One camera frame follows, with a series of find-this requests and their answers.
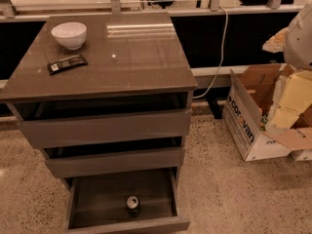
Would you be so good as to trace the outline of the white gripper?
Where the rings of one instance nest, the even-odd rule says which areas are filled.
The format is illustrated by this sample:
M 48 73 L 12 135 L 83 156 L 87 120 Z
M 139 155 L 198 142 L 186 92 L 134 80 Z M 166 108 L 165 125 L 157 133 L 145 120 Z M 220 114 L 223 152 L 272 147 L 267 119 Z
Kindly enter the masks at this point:
M 269 53 L 282 52 L 287 33 L 286 27 L 278 31 L 263 44 L 262 50 Z M 312 104 L 312 71 L 302 70 L 292 74 L 286 81 L 286 87 L 278 104 L 283 110 L 270 109 L 266 123 L 267 131 L 290 129 L 298 119 L 297 115 L 303 113 Z

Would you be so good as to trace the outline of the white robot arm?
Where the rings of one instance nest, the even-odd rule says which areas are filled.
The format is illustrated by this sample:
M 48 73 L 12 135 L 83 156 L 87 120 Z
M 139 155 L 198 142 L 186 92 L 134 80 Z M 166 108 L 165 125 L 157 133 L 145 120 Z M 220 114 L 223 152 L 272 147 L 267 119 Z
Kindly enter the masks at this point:
M 309 1 L 290 22 L 262 49 L 282 52 L 284 61 L 295 68 L 288 78 L 280 78 L 275 86 L 267 130 L 290 129 L 312 104 L 312 1 Z

